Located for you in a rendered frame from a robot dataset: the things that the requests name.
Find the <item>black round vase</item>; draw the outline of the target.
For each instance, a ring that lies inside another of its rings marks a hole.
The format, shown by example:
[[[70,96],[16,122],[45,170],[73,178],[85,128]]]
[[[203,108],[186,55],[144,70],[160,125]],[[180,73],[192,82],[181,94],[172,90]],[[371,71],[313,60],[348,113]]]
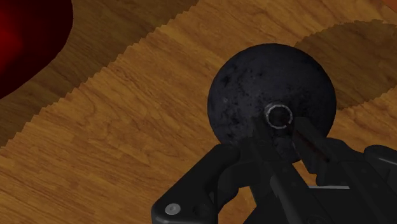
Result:
[[[221,143],[236,144],[254,130],[254,117],[268,127],[273,148],[297,162],[288,125],[306,117],[327,136],[336,113],[335,89],[322,66],[309,54],[288,45],[249,47],[229,59],[214,77],[207,114]]]

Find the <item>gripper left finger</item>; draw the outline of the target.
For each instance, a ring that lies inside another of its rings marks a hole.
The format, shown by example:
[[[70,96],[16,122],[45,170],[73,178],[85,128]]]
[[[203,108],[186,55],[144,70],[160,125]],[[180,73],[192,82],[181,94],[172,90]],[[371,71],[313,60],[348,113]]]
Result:
[[[217,144],[151,208],[152,224],[218,224],[218,214],[248,186],[256,207],[243,224],[330,224],[330,216],[291,163],[254,122],[237,146]]]

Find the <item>dark red round thing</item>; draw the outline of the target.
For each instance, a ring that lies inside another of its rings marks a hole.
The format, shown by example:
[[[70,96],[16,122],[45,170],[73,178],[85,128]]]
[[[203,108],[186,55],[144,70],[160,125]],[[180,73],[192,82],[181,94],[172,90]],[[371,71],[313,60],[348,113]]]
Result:
[[[72,26],[72,0],[0,0],[0,99],[58,55]]]

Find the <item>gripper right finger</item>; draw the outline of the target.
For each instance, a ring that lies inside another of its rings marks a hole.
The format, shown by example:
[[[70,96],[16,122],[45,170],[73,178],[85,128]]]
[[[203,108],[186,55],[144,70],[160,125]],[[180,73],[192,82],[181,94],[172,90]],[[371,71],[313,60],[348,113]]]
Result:
[[[371,145],[358,152],[323,136],[304,117],[295,118],[293,141],[319,186],[348,186],[369,208],[374,224],[397,224],[397,150]]]

